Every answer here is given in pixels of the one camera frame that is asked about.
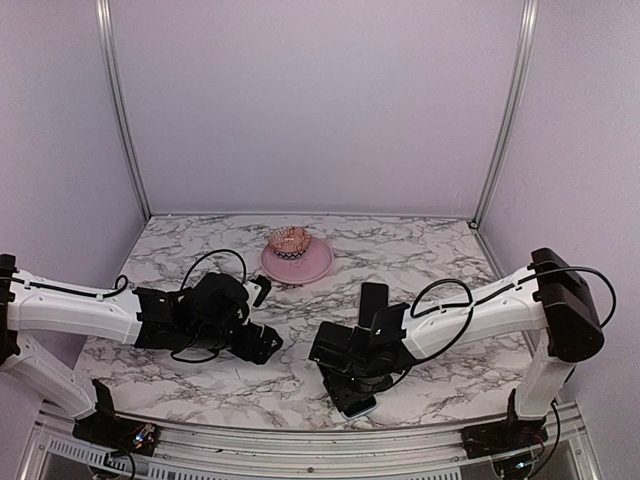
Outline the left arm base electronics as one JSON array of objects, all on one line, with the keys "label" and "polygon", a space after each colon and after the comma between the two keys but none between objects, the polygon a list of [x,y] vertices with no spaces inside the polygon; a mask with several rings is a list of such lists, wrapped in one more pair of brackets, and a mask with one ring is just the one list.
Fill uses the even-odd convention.
[{"label": "left arm base electronics", "polygon": [[92,385],[96,393],[94,412],[74,420],[72,436],[124,454],[151,457],[156,449],[158,426],[117,415],[108,387],[97,379],[92,381]]}]

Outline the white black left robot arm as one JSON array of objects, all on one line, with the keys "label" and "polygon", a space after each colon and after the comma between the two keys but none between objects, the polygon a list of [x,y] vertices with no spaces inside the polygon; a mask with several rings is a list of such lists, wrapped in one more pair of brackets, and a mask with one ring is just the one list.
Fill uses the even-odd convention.
[{"label": "white black left robot arm", "polygon": [[130,288],[125,278],[109,291],[50,282],[1,257],[1,367],[53,401],[106,445],[125,438],[126,423],[113,413],[109,393],[40,346],[32,334],[51,331],[99,337],[138,349],[177,354],[228,351],[255,365],[281,348],[276,330],[253,323],[252,309],[271,290],[264,276],[239,281],[208,273],[176,291]]}]

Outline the black smartphone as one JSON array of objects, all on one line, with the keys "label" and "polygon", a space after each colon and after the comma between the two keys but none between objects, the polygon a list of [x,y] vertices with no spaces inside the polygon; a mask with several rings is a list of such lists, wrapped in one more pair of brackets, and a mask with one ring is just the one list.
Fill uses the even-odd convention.
[{"label": "black smartphone", "polygon": [[376,313],[388,306],[389,287],[386,284],[365,282],[361,285],[358,326],[370,329]]}]

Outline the light blue phone case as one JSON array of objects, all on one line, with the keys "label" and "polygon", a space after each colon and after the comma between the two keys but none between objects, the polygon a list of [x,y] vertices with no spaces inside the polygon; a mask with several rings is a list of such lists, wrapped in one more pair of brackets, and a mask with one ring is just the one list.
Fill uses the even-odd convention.
[{"label": "light blue phone case", "polygon": [[364,415],[367,415],[373,411],[377,406],[377,401],[374,397],[369,397],[365,400],[355,402],[347,406],[341,411],[342,416],[345,419],[354,419]]}]

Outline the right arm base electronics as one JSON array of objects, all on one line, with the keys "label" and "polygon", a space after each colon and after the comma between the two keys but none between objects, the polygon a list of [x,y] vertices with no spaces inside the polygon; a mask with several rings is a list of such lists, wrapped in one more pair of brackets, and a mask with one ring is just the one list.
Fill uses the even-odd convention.
[{"label": "right arm base electronics", "polygon": [[507,416],[499,421],[465,427],[460,431],[468,459],[524,449],[548,440],[546,420],[522,420],[515,409],[516,390],[508,398]]}]

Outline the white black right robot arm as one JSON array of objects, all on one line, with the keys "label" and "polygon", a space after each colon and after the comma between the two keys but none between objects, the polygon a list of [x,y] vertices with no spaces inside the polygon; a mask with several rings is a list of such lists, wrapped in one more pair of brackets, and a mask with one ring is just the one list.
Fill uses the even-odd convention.
[{"label": "white black right robot arm", "polygon": [[383,283],[360,287],[358,321],[347,327],[324,321],[309,353],[334,406],[347,418],[376,404],[376,395],[402,376],[451,348],[518,331],[539,340],[529,370],[509,401],[495,438],[515,448],[544,419],[574,367],[604,346],[607,318],[598,315],[585,280],[587,267],[568,265],[549,248],[535,250],[529,265],[472,290],[455,280],[459,295],[430,302],[389,302]]}]

